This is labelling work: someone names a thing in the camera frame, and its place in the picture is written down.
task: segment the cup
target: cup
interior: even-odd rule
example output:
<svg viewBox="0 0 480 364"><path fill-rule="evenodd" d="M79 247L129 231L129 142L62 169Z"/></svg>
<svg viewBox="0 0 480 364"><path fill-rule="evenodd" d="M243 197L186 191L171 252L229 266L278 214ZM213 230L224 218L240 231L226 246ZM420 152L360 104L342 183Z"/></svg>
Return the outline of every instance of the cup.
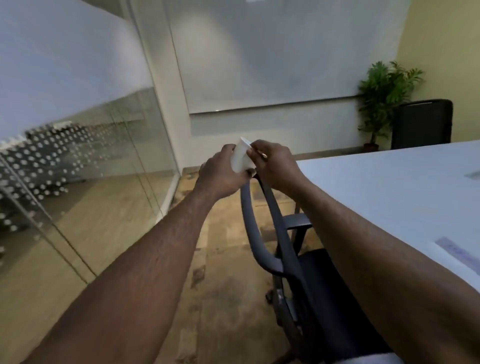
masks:
<svg viewBox="0 0 480 364"><path fill-rule="evenodd" d="M230 158L230 165L234 172L240 173L244 170L255 169L255 163L247 155L249 149L251 149L250 142L245 138L240 138Z"/></svg>

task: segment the office chair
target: office chair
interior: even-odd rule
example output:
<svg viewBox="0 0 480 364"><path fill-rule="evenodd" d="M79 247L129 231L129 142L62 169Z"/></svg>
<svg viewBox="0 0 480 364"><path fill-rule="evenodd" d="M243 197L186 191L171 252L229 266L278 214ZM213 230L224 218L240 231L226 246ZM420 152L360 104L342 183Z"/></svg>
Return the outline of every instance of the office chair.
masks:
<svg viewBox="0 0 480 364"><path fill-rule="evenodd" d="M400 105L392 124L392 149L450 143L453 102L436 99Z"/></svg>
<svg viewBox="0 0 480 364"><path fill-rule="evenodd" d="M274 364L294 359L303 363L335 363L371 354L392 352L361 310L325 249L298 255L312 225L305 214L282 216L270 187L256 177L272 215L275 255L266 249L253 214L250 184L240 191L245 229L257 263L273 275L271 303L290 350ZM287 230L294 230L290 240ZM291 298L286 297L286 279Z"/></svg>

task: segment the table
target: table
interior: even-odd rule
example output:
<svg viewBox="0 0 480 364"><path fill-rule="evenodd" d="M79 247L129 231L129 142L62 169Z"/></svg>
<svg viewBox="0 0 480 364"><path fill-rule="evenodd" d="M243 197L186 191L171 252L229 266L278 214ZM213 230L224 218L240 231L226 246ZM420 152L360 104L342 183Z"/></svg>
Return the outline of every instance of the table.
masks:
<svg viewBox="0 0 480 364"><path fill-rule="evenodd" d="M435 241L480 258L480 140L299 161L317 186L480 291Z"/></svg>

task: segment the hand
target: hand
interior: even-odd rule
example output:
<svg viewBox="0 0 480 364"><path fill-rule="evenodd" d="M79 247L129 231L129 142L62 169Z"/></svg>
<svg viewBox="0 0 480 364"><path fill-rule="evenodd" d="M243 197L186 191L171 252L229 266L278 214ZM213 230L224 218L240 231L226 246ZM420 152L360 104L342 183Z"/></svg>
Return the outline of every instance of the hand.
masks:
<svg viewBox="0 0 480 364"><path fill-rule="evenodd" d="M230 157L235 144L225 144L199 171L195 189L217 200L234 194L240 187L252 178L252 172L246 170L235 173L230 165Z"/></svg>
<svg viewBox="0 0 480 364"><path fill-rule="evenodd" d="M307 181L300 171L290 149L278 143L257 140L252 147L265 154L266 159L255 150L250 149L247 155L255 163L257 173L270 187L292 196L298 186Z"/></svg>

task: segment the potted plant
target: potted plant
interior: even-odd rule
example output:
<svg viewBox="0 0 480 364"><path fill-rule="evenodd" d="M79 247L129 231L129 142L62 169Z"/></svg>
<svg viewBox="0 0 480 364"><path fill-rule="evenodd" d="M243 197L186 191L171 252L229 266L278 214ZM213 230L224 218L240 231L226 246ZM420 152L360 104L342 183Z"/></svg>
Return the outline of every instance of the potted plant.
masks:
<svg viewBox="0 0 480 364"><path fill-rule="evenodd" d="M389 135L395 107L410 101L413 88L423 80L422 74L418 68L406 70L395 61L388 65L372 64L368 78L359 85L359 112L363 122L359 130L372 133L370 142L363 146L364 151L378 150L377 137Z"/></svg>

